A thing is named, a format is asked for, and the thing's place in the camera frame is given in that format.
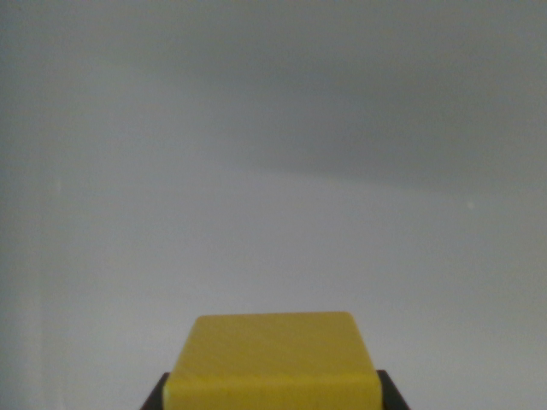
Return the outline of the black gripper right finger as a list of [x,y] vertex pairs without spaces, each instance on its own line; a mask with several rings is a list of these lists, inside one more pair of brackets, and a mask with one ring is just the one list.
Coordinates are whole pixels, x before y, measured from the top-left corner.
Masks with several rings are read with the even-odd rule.
[[382,388],[383,410],[410,410],[411,407],[404,400],[397,386],[386,370],[377,370]]

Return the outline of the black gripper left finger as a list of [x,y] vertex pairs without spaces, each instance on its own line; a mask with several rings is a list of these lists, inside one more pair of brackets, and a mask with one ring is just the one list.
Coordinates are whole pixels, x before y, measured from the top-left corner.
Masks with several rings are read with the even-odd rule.
[[144,403],[142,404],[140,410],[162,410],[163,409],[163,402],[162,402],[162,391],[165,383],[168,380],[168,377],[170,376],[169,372],[165,372],[162,374]]

